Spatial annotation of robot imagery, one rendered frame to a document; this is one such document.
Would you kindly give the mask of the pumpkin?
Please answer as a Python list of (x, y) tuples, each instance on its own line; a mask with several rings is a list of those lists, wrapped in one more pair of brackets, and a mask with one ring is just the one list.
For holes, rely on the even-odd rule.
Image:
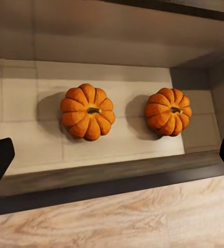
[(162, 88), (152, 95), (144, 109), (148, 126), (161, 136), (177, 136), (189, 124), (190, 99), (178, 89)]
[(61, 122), (72, 137), (92, 142), (110, 132), (115, 122), (113, 108), (104, 90), (82, 84), (71, 88), (60, 102)]

